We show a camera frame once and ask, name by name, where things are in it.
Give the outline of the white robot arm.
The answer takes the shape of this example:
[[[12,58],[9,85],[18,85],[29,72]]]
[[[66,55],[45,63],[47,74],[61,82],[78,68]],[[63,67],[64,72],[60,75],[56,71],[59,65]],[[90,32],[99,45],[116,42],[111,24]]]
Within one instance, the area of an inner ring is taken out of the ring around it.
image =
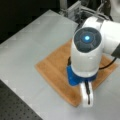
[[[93,106],[92,82],[102,70],[103,53],[120,59],[120,23],[89,17],[74,32],[66,67],[69,84],[80,86],[84,107]]]

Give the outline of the white gripper blue mount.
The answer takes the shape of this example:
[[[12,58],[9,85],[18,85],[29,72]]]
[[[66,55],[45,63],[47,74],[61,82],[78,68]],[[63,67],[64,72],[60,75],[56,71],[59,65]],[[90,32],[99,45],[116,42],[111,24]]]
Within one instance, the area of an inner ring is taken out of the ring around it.
[[[82,98],[82,106],[89,108],[93,106],[94,95],[92,82],[96,79],[97,75],[91,77],[81,77],[76,75],[71,66],[66,67],[67,79],[70,86],[80,86],[80,93]]]

